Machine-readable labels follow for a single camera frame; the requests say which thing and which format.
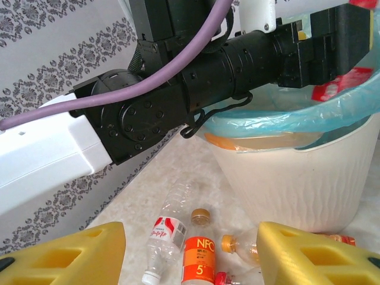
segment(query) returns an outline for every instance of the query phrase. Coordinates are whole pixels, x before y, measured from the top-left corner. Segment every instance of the clear plastic bottle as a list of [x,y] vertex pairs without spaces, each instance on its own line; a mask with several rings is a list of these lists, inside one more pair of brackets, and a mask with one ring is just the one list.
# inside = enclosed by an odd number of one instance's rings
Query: clear plastic bottle
[[215,285],[261,285],[264,284],[260,268],[254,268],[246,273],[234,275],[229,272],[216,274]]
[[221,239],[221,250],[230,254],[237,253],[247,264],[259,267],[259,255],[256,247],[257,230],[254,227],[239,236],[224,235]]
[[216,259],[210,212],[194,210],[191,224],[185,242],[181,285],[214,285]]
[[142,277],[143,284],[158,285],[166,268],[180,259],[192,208],[189,200],[197,188],[194,182],[178,179],[170,189],[146,245],[148,267]]

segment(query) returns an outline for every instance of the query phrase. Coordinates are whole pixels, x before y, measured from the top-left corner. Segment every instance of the bolt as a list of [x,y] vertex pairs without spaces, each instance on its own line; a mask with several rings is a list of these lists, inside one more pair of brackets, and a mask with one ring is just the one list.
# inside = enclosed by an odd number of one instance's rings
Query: bolt
[[144,134],[140,134],[140,135],[138,135],[137,139],[139,141],[143,141],[145,139],[145,135]]
[[126,131],[126,132],[131,132],[132,130],[133,130],[133,127],[131,125],[127,125],[124,128],[124,131]]
[[162,118],[164,116],[164,113],[163,112],[161,112],[161,111],[158,111],[157,113],[156,113],[156,117],[157,118]]
[[112,129],[112,130],[109,131],[109,136],[110,137],[115,137],[117,135],[118,135],[118,132],[116,132],[114,129]]
[[131,116],[136,114],[135,108],[132,108],[132,107],[130,107],[127,112],[128,112],[128,115],[131,115]]
[[144,102],[144,107],[149,109],[150,107],[152,107],[152,103],[150,103],[149,101],[145,101]]

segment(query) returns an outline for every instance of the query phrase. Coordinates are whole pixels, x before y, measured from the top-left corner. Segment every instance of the purple cable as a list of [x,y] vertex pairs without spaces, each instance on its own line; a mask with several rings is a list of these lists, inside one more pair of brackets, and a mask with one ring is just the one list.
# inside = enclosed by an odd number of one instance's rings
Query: purple cable
[[148,93],[161,86],[183,70],[198,54],[200,54],[222,24],[231,7],[232,1],[233,0],[217,0],[201,29],[187,47],[185,47],[184,50],[171,62],[147,79],[133,86],[117,91],[56,103],[4,119],[0,121],[0,130],[4,131],[27,122],[75,109],[101,106],[128,100]]

